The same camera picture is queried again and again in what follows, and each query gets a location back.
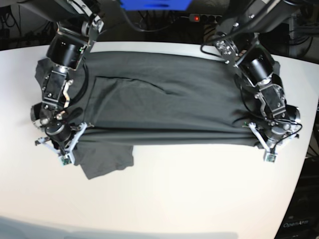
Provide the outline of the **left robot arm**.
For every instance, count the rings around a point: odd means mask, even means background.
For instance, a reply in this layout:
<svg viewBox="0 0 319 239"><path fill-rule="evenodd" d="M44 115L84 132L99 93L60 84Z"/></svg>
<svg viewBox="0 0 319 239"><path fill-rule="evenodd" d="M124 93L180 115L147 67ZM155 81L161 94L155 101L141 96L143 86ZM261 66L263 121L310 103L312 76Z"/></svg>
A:
<svg viewBox="0 0 319 239"><path fill-rule="evenodd" d="M276 28L303 5L301 0L231 0L218 21L215 34L204 43L218 51L228 64L240 91L252 94L260 108L247 127L257 137L266 156L276 156L276 148L301 129L300 112L287 105L276 62L259 40L261 33Z"/></svg>

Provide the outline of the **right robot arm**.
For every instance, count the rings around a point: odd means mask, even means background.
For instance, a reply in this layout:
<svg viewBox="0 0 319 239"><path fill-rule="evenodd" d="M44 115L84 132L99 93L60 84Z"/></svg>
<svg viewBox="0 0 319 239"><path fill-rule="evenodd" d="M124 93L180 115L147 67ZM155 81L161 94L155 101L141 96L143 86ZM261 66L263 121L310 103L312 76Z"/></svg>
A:
<svg viewBox="0 0 319 239"><path fill-rule="evenodd" d="M104 26L100 3L97 0L19 0L17 3L57 23L57 32L46 53L52 67L42 84L42 101L32 107L32 117L46 134L36 143L47 145L51 141L51 150L68 161L88 126L70 124L72 114L67 109L74 100L68 91L74 81L69 71L76 71L79 66L86 69L83 59Z"/></svg>

